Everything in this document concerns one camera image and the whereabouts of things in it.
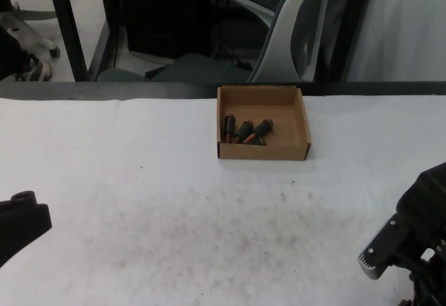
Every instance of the white wall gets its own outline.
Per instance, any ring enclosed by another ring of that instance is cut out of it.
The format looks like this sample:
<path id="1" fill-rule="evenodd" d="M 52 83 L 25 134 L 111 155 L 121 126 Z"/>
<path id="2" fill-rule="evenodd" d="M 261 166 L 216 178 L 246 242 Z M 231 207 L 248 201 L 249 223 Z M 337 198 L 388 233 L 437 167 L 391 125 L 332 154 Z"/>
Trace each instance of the white wall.
<path id="1" fill-rule="evenodd" d="M 370 0 L 348 81 L 446 81 L 446 0 Z"/>

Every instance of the white table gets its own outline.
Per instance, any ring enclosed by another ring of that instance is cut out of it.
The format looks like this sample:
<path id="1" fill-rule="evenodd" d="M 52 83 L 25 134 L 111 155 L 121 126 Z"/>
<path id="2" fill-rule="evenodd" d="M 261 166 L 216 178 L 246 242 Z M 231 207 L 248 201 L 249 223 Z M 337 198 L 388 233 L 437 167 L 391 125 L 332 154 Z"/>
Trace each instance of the white table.
<path id="1" fill-rule="evenodd" d="M 2 199 L 53 228 L 0 269 L 1 305 L 390 305 L 357 255 L 446 160 L 446 97 L 305 98 L 306 162 L 221 161 L 215 100 L 0 100 Z"/>

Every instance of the open cardboard box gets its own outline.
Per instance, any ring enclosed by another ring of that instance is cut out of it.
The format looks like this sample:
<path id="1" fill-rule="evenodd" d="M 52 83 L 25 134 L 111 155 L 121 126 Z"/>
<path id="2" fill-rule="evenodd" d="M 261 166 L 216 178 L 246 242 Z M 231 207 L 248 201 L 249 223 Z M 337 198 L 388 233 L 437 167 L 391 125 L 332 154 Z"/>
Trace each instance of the open cardboard box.
<path id="1" fill-rule="evenodd" d="M 243 121 L 254 127 L 272 119 L 266 146 L 227 144 L 224 117 L 236 116 L 236 131 Z M 305 160 L 311 146 L 307 114 L 300 89 L 295 86 L 223 86 L 217 97 L 217 154 L 235 160 Z"/>

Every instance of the black frame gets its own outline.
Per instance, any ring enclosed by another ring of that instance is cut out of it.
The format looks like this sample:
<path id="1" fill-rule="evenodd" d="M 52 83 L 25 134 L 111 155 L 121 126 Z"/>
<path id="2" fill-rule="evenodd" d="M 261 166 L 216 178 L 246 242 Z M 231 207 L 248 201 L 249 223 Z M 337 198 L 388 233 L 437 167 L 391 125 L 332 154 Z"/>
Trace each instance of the black frame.
<path id="1" fill-rule="evenodd" d="M 87 69 L 71 2 L 70 0 L 53 0 L 71 70 L 77 82 L 94 82 L 98 75 L 107 69 L 112 49 L 115 48 L 118 42 L 119 2 L 118 0 L 102 1 L 104 3 L 106 20 L 96 45 L 90 68 Z"/>
<path id="2" fill-rule="evenodd" d="M 72 12 L 70 0 L 53 0 L 59 26 L 61 27 L 63 42 L 67 49 L 71 70 L 76 81 L 89 81 L 84 52 L 77 32 L 75 16 Z"/>
<path id="3" fill-rule="evenodd" d="M 344 71 L 351 56 L 350 50 L 358 37 L 368 3 L 369 0 L 347 0 L 330 65 L 327 68 L 328 80 L 331 82 L 345 79 Z"/>
<path id="4" fill-rule="evenodd" d="M 2 82 L 0 98 L 16 100 L 206 99 L 216 98 L 217 88 L 221 85 L 223 84 Z M 295 86 L 295 83 L 281 83 L 281 85 Z M 446 95 L 446 82 L 299 83 L 296 86 L 302 89 L 304 95 Z"/>

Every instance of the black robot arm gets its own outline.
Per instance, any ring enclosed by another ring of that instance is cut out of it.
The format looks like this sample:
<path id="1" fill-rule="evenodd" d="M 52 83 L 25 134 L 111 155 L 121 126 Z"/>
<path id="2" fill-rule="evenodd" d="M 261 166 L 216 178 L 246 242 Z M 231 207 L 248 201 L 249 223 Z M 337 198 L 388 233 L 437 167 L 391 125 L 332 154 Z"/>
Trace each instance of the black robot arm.
<path id="1" fill-rule="evenodd" d="M 0 267 L 51 227 L 48 205 L 37 204 L 34 192 L 0 201 Z"/>
<path id="2" fill-rule="evenodd" d="M 446 163 L 420 174 L 358 260 L 374 280 L 389 266 L 410 271 L 415 297 L 400 305 L 446 306 Z"/>

